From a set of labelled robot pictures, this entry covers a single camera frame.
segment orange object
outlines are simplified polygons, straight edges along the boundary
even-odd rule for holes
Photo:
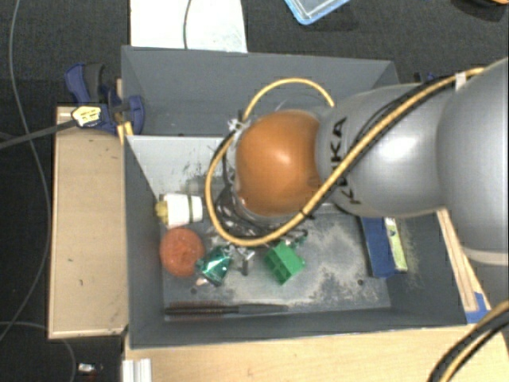
[[[191,229],[174,228],[167,231],[159,247],[163,267],[177,277],[194,273],[194,265],[205,255],[200,237]]]
[[[263,116],[243,133],[235,153],[235,191],[248,210],[289,215],[317,191],[318,127],[311,114],[285,110]]]

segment white paper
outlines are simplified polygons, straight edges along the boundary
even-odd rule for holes
[[[130,0],[130,43],[136,47],[184,48],[188,0]],[[188,14],[190,49],[246,53],[240,0],[192,0]]]

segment gray bin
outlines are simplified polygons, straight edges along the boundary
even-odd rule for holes
[[[147,111],[143,135],[129,138],[125,145],[133,349],[465,323],[433,215],[401,221],[409,272],[388,280],[369,276],[358,220],[328,206],[306,224],[310,236],[298,249],[306,268],[284,286],[260,266],[247,278],[231,271],[222,287],[191,294],[194,279],[172,279],[161,267],[162,230],[153,212],[158,194],[182,190],[187,179],[203,177],[205,162],[227,132],[226,122],[264,84],[288,76],[315,80],[336,100],[398,82],[389,61],[123,48],[123,95],[142,95]],[[282,102],[286,107],[308,107],[318,100],[306,88],[289,86],[269,94],[254,113],[271,111]],[[204,237],[207,227],[205,220],[193,229]],[[325,261],[326,269],[321,265]],[[169,302],[197,300],[277,302],[287,304],[289,311],[184,321],[169,321],[164,315]]]

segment blue tape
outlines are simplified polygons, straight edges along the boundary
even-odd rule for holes
[[[363,225],[373,276],[387,279],[399,273],[394,263],[383,218],[361,218],[360,221]]]
[[[465,313],[468,324],[475,324],[479,322],[479,320],[489,312],[488,308],[486,308],[483,294],[475,291],[474,295],[476,296],[477,306],[479,308],[477,311],[469,311]]]

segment wooden plank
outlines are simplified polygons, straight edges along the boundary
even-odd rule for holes
[[[424,382],[468,327],[364,333],[336,337],[130,350],[126,359],[152,361],[153,382]],[[455,382],[505,382],[509,360],[496,337],[461,369]]]
[[[70,119],[60,107],[57,122]],[[118,139],[56,135],[49,338],[121,333],[127,324],[122,151]]]

